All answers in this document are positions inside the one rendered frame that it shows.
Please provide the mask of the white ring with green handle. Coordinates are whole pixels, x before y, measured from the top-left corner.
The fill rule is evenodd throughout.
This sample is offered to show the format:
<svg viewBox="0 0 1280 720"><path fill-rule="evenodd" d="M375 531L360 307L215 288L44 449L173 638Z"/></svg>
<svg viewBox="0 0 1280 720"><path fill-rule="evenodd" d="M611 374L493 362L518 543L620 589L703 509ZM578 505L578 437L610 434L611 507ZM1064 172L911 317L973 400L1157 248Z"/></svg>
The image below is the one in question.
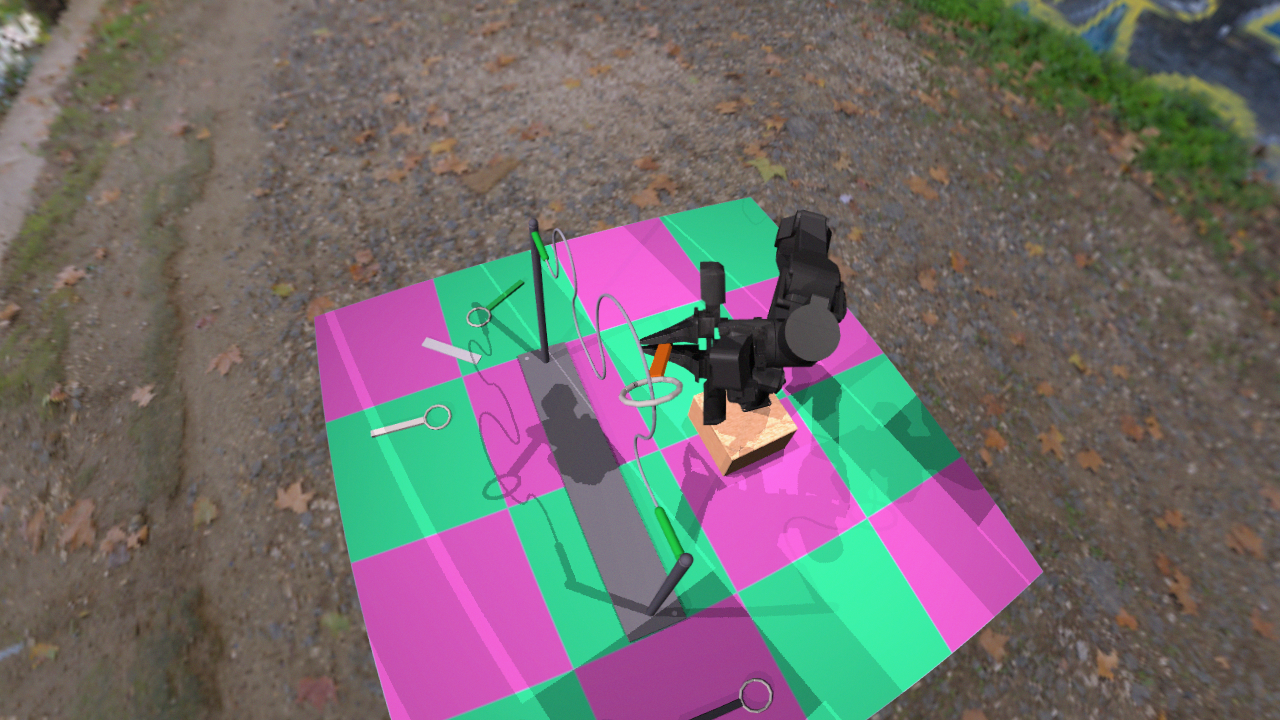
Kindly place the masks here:
<svg viewBox="0 0 1280 720"><path fill-rule="evenodd" d="M476 310L485 310L486 313L489 313L489 319L488 319L488 320L486 320L485 323L483 323L483 324L474 324L474 323L468 322L468 315L467 315L467 318L466 318L466 319L467 319L468 324L470 324L470 325L474 325L474 327L481 327L481 325L486 325L486 324L488 324L488 322L490 322L490 318L492 318L492 313L490 313L490 311L492 311L492 309L494 309L494 307L497 307L498 305L500 305L500 304L502 304L503 301L506 301L506 299L508 299L508 297L509 297L509 295L511 295L511 293L515 293L515 291L517 291L517 290L518 290L520 287L522 287L522 286L524 286L524 281L521 281L521 279L520 279L520 281L517 281L517 282L516 282L515 284L512 284L512 286L509 287L509 290L507 290L507 291L506 291L504 293L500 293L500 296L499 296L498 299L495 299L495 300L494 300L494 301L493 301L492 304L489 304L489 305L488 305L486 307L474 307L472 310L470 310L468 315L470 315L471 313L476 311Z"/></svg>

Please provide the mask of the grey ring with dark grey handle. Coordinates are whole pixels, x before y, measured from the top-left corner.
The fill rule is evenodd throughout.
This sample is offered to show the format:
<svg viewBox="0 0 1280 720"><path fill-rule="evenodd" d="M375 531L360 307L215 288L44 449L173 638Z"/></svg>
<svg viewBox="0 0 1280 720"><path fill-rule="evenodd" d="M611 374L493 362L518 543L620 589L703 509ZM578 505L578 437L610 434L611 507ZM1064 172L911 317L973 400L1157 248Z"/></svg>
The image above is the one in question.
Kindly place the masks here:
<svg viewBox="0 0 1280 720"><path fill-rule="evenodd" d="M746 687L746 685L748 685L749 683L751 683L751 682L762 682L763 684L765 684L765 685L767 685L767 688L768 688L768 691L769 691L769 693L771 693L771 697L769 697L768 702L765 703L765 707L763 707L763 708L756 708L756 710L754 710L754 708L749 708L749 707L748 707L748 705L745 705L745 703L744 703L744 701L742 701L742 689L744 689L744 688L745 688L745 687ZM724 715L724 714L728 714L728 712L731 712L731 711L732 711L733 708L740 708L740 707L742 707L742 708L748 708L748 711L749 711L749 712L751 712L751 714L753 714L753 712L754 712L754 714L762 714L762 711L764 711L765 708L768 708L768 707L771 706L772 701L773 701L773 693L772 693L772 692L773 692L773 691L771 689L771 685L769 685L769 683L764 682L764 680L763 680L762 678L753 678L753 679L750 679L750 680L748 680L748 682L744 682L744 684L742 684L742 687L740 688L740 692L739 692L739 700L733 700L733 701L732 701L732 702L730 702L728 705L722 705L722 706L721 706L721 707L718 707L718 708L714 708L714 710L712 710L712 711L708 711L707 714L701 714L700 716L698 716L698 717L692 717L692 719L690 719L690 720L710 720L710 719L716 719L716 717L718 717L718 716L722 716L722 715Z"/></svg>

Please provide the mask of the white flat bar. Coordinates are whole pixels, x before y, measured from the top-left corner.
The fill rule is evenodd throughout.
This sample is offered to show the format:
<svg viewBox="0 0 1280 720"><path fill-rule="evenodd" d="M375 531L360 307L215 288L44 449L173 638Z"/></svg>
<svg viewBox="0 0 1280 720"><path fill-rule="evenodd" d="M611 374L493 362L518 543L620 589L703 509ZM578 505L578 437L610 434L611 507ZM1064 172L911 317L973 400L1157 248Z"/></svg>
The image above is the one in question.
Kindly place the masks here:
<svg viewBox="0 0 1280 720"><path fill-rule="evenodd" d="M442 342L439 342L436 340L431 340L431 338L428 338L428 337L426 337L426 340L422 341L422 347L430 348L430 350L436 350L436 351L439 351L442 354L447 354L449 356L465 360L466 363L474 363L475 365L477 365L479 360L483 357L483 355L470 352L470 351L467 351L465 348L456 348L456 347L453 347L451 345L445 345L445 343L442 343Z"/></svg>

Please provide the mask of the grey loop with orange handle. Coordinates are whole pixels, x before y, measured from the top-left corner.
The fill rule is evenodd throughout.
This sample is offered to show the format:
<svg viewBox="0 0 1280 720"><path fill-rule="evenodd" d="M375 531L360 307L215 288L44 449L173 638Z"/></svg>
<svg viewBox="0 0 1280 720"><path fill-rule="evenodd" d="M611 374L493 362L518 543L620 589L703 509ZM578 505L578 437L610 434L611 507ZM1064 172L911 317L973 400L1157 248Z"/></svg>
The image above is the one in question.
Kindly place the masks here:
<svg viewBox="0 0 1280 720"><path fill-rule="evenodd" d="M672 346L673 346L673 343L658 345L657 354L655 354L655 356L653 359L653 363L652 363L652 366L650 366L649 372L650 372L650 375L652 375L652 383L660 383L660 382L672 383L672 384L677 386L676 389L673 392L671 392L669 395L666 395L666 396L663 396L660 398L652 398L652 400L643 400L643 401L636 401L636 400L626 398L625 396L631 389L637 388L640 386L646 386L648 384L646 378L643 379L643 380L635 380L634 383L631 383L631 384L626 386L623 389L621 389L621 392L620 392L620 401L622 404L625 404L626 406L631 406L631 407L650 407L650 406L657 406L657 405L660 405L660 404L669 402L671 400L676 398L678 395L682 393L684 383L681 380L676 379L675 377L666 377L664 375L666 374L666 366L667 366L667 363L669 360L669 354L671 354Z"/></svg>

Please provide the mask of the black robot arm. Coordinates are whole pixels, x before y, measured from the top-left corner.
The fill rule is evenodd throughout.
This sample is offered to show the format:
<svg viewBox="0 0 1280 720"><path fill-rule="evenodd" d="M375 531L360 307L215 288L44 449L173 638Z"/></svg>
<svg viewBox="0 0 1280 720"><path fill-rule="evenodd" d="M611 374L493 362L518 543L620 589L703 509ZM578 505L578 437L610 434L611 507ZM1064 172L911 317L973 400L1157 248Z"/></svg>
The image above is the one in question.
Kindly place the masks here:
<svg viewBox="0 0 1280 720"><path fill-rule="evenodd" d="M762 327L718 323L721 338L710 348L712 387L726 389L727 401L740 404L742 413L771 406L769 395L786 383L785 366L813 366L838 348L838 323L847 304L838 265L827 255L831 236L829 219L815 211L796 211L780 222L774 241L780 279L767 315L774 322L773 368L756 372L765 366L765 355L755 352L755 340L764 338Z"/></svg>

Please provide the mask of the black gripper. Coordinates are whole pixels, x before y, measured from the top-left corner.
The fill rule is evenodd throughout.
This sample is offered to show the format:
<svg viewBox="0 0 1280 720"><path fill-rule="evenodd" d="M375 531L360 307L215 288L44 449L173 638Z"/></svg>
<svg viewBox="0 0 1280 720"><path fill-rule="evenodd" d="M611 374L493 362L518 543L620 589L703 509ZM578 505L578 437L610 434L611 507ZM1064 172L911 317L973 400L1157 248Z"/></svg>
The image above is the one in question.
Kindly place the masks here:
<svg viewBox="0 0 1280 720"><path fill-rule="evenodd" d="M694 343L673 345L668 361L691 372L698 383L700 383L700 378L707 379L704 383L703 425L718 425L726 420L726 389L712 387L710 348L718 341L714 340L714 328L718 328L718 323L723 322L762 327L764 338L755 340L755 352L765 355L765 366L756 366L756 372L767 372L767 368L774 366L774 322L762 316L742 320L721 316L721 305L726 304L726 275L721 263L700 263L700 299L705 304L705 309L694 307L691 316L641 338L640 343L646 345L643 346L643 352L652 356L655 356L658 345ZM699 338L707 338L707 350L700 350Z"/></svg>

